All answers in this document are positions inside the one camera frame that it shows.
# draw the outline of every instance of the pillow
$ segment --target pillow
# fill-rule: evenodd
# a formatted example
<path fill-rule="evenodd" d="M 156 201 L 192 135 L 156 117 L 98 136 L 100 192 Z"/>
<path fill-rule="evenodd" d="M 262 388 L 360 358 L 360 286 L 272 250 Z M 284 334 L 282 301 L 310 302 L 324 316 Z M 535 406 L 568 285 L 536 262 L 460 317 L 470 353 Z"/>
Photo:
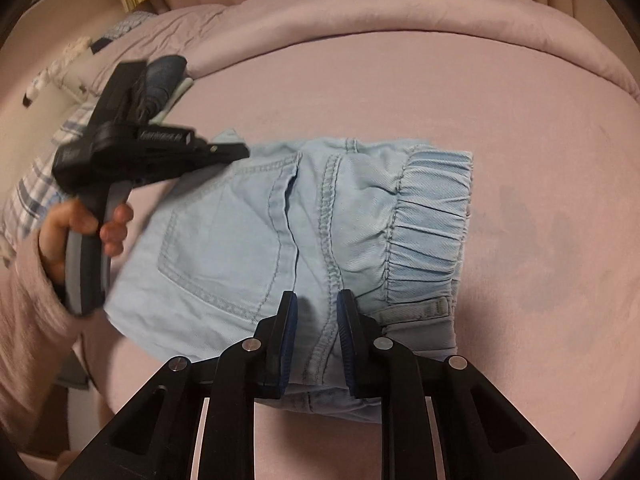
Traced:
<path fill-rule="evenodd" d="M 82 36 L 75 41 L 69 43 L 60 55 L 53 60 L 49 66 L 41 70 L 38 75 L 29 83 L 22 98 L 22 104 L 25 108 L 37 99 L 40 92 L 49 84 L 56 83 L 61 85 L 61 81 L 65 76 L 66 70 L 79 56 L 85 52 L 91 45 L 89 36 Z"/>
<path fill-rule="evenodd" d="M 215 17 L 226 7 L 206 5 L 170 10 L 113 41 L 78 67 L 79 80 L 92 95 L 100 95 L 116 65 L 122 61 L 149 62 L 171 54 L 183 55 L 187 47 L 212 31 Z"/>
<path fill-rule="evenodd" d="M 78 59 L 76 59 L 72 64 L 69 65 L 66 70 L 65 75 L 62 76 L 62 79 L 59 82 L 56 82 L 58 87 L 66 92 L 74 101 L 78 104 L 82 104 L 91 94 L 87 91 L 86 87 L 80 81 L 78 76 L 78 71 L 82 70 L 82 64 L 91 59 L 92 52 L 90 49 L 85 50 Z"/>
<path fill-rule="evenodd" d="M 91 52 L 96 54 L 104 49 L 111 41 L 121 38 L 129 31 L 142 25 L 149 18 L 154 18 L 156 15 L 152 12 L 146 12 L 145 10 L 135 10 L 126 15 L 122 20 L 113 25 L 107 32 L 105 32 L 101 38 L 94 41 L 91 45 Z"/>
<path fill-rule="evenodd" d="M 51 174 L 56 149 L 82 136 L 89 122 L 95 102 L 87 102 L 66 120 L 51 139 L 51 150 L 38 156 L 31 170 L 20 179 L 2 210 L 0 236 L 15 250 L 21 240 L 39 226 L 49 208 L 66 200 Z"/>

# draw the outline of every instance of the denim fabric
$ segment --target denim fabric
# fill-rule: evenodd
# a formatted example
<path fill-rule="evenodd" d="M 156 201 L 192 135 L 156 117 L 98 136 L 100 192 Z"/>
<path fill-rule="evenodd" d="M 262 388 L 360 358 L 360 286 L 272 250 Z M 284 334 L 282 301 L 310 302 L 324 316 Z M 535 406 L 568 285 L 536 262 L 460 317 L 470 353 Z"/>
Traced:
<path fill-rule="evenodd" d="M 472 159 L 423 142 L 318 139 L 254 146 L 183 177 L 108 299 L 111 322 L 156 358 L 202 360 L 251 336 L 298 295 L 290 385 L 277 406 L 378 420 L 345 389 L 335 300 L 415 352 L 455 352 L 453 307 Z"/>

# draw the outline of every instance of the pink duvet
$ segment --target pink duvet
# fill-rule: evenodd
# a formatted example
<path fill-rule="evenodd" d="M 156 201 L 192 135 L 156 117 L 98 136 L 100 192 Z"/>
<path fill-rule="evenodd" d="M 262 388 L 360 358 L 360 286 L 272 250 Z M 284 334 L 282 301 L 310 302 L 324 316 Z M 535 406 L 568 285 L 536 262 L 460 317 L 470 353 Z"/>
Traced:
<path fill-rule="evenodd" d="M 172 11 L 125 39 L 86 83 L 180 52 L 197 81 L 169 120 L 206 137 L 474 152 L 460 353 L 581 479 L 600 478 L 640 420 L 640 91 L 606 47 L 530 0 L 249 0 Z M 131 238 L 164 186 L 133 193 Z M 87 341 L 116 410 L 160 365 L 103 317 Z M 260 407 L 256 435 L 257 478 L 378 475 L 374 426 Z"/>

